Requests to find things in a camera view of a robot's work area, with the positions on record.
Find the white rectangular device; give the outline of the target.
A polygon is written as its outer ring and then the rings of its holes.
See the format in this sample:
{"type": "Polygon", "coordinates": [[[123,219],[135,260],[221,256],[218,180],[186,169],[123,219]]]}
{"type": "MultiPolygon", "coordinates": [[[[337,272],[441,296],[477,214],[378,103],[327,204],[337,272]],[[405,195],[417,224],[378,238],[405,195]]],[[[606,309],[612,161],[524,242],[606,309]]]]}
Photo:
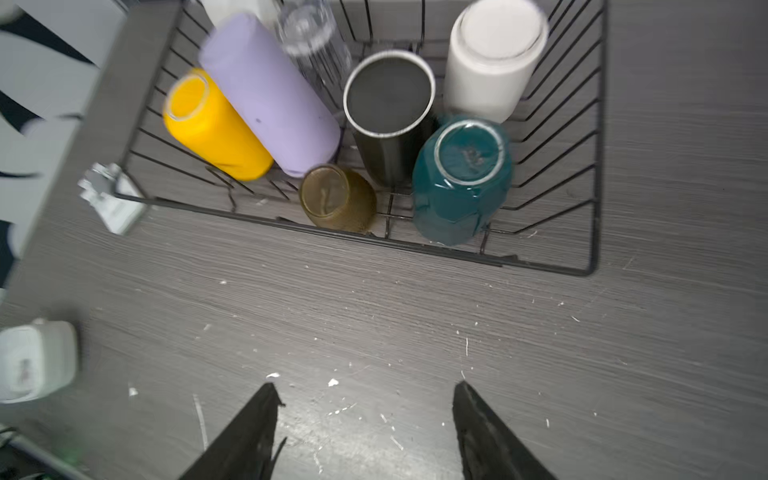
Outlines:
{"type": "Polygon", "coordinates": [[[97,213],[107,230],[124,236],[145,214],[148,205],[135,182],[116,163],[93,163],[78,181],[80,197],[97,213]]]}

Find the clear glass cup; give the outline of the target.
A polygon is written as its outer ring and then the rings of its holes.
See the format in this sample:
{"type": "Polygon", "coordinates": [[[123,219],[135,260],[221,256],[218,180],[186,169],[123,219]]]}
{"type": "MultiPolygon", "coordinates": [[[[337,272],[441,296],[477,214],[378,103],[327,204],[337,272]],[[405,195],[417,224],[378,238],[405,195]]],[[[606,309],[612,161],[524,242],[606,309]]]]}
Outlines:
{"type": "Polygon", "coordinates": [[[353,69],[350,50],[328,1],[286,1],[278,39],[304,78],[334,115],[343,113],[343,91],[353,69]]]}

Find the olive glass cup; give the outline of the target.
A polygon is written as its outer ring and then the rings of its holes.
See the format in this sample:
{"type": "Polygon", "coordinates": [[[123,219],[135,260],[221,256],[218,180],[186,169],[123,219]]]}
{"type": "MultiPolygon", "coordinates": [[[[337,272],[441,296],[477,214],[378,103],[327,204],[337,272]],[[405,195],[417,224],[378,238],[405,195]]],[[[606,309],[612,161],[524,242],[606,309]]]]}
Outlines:
{"type": "Polygon", "coordinates": [[[308,171],[299,189],[301,206],[318,227],[366,233],[377,212],[377,196],[355,171],[332,164],[308,171]]]}

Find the dark green mug white inside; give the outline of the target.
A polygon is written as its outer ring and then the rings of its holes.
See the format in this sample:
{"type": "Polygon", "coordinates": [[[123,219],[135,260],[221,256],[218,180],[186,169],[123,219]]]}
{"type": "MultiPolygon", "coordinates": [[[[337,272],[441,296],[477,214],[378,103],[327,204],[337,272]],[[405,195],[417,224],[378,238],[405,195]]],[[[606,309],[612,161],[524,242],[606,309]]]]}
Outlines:
{"type": "Polygon", "coordinates": [[[511,147],[500,124],[448,119],[423,145],[413,170],[416,229],[447,246],[470,241],[504,204],[513,176],[511,147]]]}

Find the black mug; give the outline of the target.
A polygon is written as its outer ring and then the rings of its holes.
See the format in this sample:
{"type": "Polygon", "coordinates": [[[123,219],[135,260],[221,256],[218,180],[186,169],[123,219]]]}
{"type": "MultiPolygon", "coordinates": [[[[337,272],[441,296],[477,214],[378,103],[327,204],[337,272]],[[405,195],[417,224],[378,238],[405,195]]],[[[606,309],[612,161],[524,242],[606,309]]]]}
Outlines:
{"type": "Polygon", "coordinates": [[[437,128],[436,94],[432,68],[407,50],[375,53],[351,72],[343,109],[363,164],[379,185],[411,181],[419,152],[437,128]]]}

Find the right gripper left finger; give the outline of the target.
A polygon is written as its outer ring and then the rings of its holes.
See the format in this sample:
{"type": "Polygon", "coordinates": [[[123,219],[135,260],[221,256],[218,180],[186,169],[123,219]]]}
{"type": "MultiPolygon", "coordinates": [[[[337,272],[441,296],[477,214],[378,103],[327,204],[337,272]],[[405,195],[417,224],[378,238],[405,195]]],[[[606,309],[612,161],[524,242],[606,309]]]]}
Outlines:
{"type": "Polygon", "coordinates": [[[283,405],[276,386],[264,383],[181,479],[271,479],[284,446],[273,454],[283,405]]]}

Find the lilac plastic cup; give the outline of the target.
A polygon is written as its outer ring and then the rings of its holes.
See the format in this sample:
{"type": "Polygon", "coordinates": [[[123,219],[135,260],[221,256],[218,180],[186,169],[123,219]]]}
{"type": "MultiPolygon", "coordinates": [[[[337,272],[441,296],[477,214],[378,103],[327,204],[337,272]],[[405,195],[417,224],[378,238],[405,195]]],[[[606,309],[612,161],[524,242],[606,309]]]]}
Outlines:
{"type": "Polygon", "coordinates": [[[198,60],[287,175],[300,178],[332,160],[338,121],[253,13],[216,27],[198,60]]]}

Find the square white clock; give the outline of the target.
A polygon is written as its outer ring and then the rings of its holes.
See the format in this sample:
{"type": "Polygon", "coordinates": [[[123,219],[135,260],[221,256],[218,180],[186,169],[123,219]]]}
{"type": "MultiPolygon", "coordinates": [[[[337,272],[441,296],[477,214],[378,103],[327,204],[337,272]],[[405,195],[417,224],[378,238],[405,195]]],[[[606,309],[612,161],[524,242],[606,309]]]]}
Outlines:
{"type": "Polygon", "coordinates": [[[68,386],[78,370],[76,329],[37,318],[1,331],[1,403],[37,400],[68,386]]]}

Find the black wire dish rack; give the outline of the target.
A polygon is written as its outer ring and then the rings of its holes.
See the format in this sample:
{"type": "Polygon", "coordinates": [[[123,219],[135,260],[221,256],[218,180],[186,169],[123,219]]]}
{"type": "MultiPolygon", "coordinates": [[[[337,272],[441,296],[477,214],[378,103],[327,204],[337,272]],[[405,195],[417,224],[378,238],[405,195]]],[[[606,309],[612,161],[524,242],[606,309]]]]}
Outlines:
{"type": "MultiPolygon", "coordinates": [[[[600,258],[607,90],[609,3],[545,1],[551,37],[542,64],[504,123],[515,161],[500,210],[465,243],[444,246],[412,222],[406,187],[378,187],[368,232],[343,239],[493,266],[587,276],[600,258]]],[[[120,159],[135,184],[132,199],[279,229],[327,236],[303,212],[299,181],[273,169],[252,182],[233,180],[175,140],[162,121],[173,83],[197,63],[212,30],[203,5],[183,1],[157,60],[128,145],[120,159]]]]}

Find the cream white mug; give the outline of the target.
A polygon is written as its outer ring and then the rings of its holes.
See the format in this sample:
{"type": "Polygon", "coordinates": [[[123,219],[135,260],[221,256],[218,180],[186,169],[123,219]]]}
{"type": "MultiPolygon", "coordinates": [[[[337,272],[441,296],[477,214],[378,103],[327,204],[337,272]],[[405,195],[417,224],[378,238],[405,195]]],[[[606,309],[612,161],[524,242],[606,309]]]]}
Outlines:
{"type": "Polygon", "coordinates": [[[280,3],[273,0],[200,0],[211,23],[218,27],[238,13],[251,13],[273,30],[280,15],[280,3]]]}

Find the white mug red inside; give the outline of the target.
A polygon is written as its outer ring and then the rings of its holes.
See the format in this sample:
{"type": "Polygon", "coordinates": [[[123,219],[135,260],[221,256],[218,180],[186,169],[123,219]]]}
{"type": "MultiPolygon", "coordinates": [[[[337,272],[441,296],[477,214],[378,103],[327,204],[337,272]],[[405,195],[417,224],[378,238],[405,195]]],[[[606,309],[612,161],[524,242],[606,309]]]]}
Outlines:
{"type": "Polygon", "coordinates": [[[444,110],[505,122],[521,100],[548,36],[547,18],[533,1],[470,4],[451,30],[444,110]]]}

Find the yellow mug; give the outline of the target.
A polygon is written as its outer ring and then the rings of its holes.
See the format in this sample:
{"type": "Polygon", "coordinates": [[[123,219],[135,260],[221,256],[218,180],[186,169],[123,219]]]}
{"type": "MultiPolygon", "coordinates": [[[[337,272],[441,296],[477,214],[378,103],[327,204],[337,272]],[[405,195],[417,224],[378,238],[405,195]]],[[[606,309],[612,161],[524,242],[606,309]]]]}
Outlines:
{"type": "Polygon", "coordinates": [[[200,68],[173,84],[162,115],[177,141],[236,180],[257,180],[273,166],[271,154],[200,68]]]}

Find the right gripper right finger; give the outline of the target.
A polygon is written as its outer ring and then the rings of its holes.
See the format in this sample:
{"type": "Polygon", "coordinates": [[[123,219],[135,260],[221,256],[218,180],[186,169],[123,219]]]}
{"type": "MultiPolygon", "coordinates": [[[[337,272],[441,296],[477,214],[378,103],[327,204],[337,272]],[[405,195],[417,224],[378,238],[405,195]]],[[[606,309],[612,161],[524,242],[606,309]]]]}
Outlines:
{"type": "Polygon", "coordinates": [[[466,380],[452,413],[465,479],[556,479],[466,380]]]}

